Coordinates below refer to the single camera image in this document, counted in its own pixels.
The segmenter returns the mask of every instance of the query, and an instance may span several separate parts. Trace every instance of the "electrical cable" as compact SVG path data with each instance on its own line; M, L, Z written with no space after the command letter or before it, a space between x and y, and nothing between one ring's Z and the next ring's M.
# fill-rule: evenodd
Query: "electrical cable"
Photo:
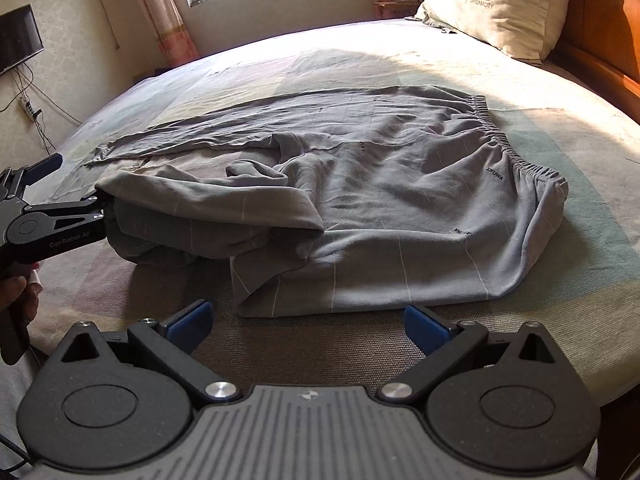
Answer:
M32 464L31 458L29 458L29 455L27 455L27 452L21 450L20 447L16 446L13 442L11 442L2 433L0 433L0 443L4 444L7 448L9 448L11 451L13 451L21 459L26 460L27 463Z
M47 150L47 155L51 155L49 148L55 150L56 147L53 145L53 142L51 142L51 139L49 139L49 137L47 137L45 134L47 125L44 123L44 113L40 113L40 116L42 117L42 126L40 126L37 116L34 118L34 122L36 123L36 128L38 129L38 133L40 134L40 138L42 139L44 149Z
M12 74L14 76L14 83L19 89L21 89L20 95L22 95L22 97L24 98L24 101L27 103L30 103L31 99L26 92L26 89L28 88L28 86L25 87L24 83L22 82L22 77L24 76L24 78L26 79L27 76L21 73L20 70L18 69L16 69L16 72L18 74L19 82L15 80L15 75ZM33 72L31 72L31 81L33 82ZM38 115L42 116L42 126L40 126L40 123L38 122ZM52 148L53 150L55 150L56 147L53 145L53 142L51 142L51 139L49 139L49 137L47 137L45 134L46 124L44 122L44 113L42 110L38 110L37 113L33 116L33 122L36 124L36 129L38 131L40 139L42 140L42 145L44 146L44 149L47 151L47 155L50 155L51 152L49 151L49 148Z
M74 120L76 123L78 123L78 125L82 125L82 121L79 121L78 119L76 119L75 117L73 117L73 115L71 115L69 112L67 112L64 108L60 107L53 99L51 99L51 97L49 97L47 94L45 94L39 86L36 85L36 83L33 82L34 79L34 75L33 75L33 70L31 70L31 67L29 65L27 65L26 63L23 63L23 65L25 67L27 67L27 69L29 70L29 72L31 73L31 84L30 86L33 86L38 92L40 92L46 99L47 101L49 101L52 105L54 105L58 110L60 110L63 114L65 114L67 117L69 117L70 119Z
M0 469L0 480L15 480L15 476L11 473L7 473L4 469Z
M16 67L16 68L15 68L15 71L16 71L16 72L18 72L18 73L20 72L20 70L18 69L18 67ZM18 87L18 88L20 88L20 91L19 91L19 92L14 96L14 98L13 98L13 99L11 99L11 100L9 101L9 104L8 104L7 106L5 106L4 108L2 108L2 109L0 110L0 114L1 114L2 112L7 111L7 110L8 110L8 108L9 108L9 106L11 106L11 104L12 104L12 103L13 103L13 102L18 98L18 97L20 97L20 96L23 94L23 92L24 92L27 88L29 88L30 86L32 86L32 85L33 85L33 72L32 72L31 74L32 74L32 76L31 76L31 81L29 81L29 80L28 80L28 78L27 78L27 81L29 81L29 84L28 84L27 86L25 86L24 88L22 88L22 85L20 85L20 86Z
M116 33L113 31L113 25L111 25L111 19L107 14L107 8L104 6L104 1L100 0L100 4L102 6L102 10L104 11L104 17L107 18L107 23L109 23L109 29L111 30L111 35L113 36L113 41L116 44L116 50L120 49L120 43L118 43L118 38L116 38Z
M20 469L21 467L24 467L28 464L28 462L25 459L22 459L21 462L18 462L16 465L12 465L9 469L3 469L3 471L5 473L13 473L14 471L17 471L18 469Z

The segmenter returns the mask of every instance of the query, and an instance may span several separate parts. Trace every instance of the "metal screw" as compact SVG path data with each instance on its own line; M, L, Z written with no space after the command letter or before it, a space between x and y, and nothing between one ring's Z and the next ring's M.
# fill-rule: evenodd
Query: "metal screw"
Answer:
M209 397L213 397L214 399L228 399L238 393L238 387L226 381L217 381L207 384L204 391Z
M387 399L406 399L413 392L412 387L404 383L387 383L380 388L380 393Z

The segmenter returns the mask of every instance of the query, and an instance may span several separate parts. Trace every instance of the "human hand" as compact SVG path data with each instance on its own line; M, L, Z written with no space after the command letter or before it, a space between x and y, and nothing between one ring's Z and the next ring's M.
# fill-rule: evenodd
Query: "human hand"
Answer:
M39 283L30 283L23 276L16 276L0 281L0 310L4 310L12 303L22 309L26 322L31 322L38 313L38 295L42 291Z

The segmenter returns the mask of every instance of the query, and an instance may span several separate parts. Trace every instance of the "elastic waistband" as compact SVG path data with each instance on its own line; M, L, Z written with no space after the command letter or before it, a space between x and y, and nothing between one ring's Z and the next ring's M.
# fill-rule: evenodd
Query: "elastic waistband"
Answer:
M498 142L498 144L500 144L502 148L509 153L514 166L536 179L564 179L558 171L546 166L540 166L539 164L533 164L532 162L522 158L518 152L513 149L509 139L507 139L507 135L491 120L489 108L486 105L486 98L483 95L472 95L471 102L478 119L480 119L491 138Z

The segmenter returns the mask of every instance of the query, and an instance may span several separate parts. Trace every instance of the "power strip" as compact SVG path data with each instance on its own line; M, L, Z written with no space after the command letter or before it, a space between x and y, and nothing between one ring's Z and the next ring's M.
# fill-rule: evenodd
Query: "power strip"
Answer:
M38 117L42 113L42 110L34 111L33 106L31 106L31 101L29 101L24 96L20 97L20 106L22 106L22 110L27 115L27 118L34 123Z

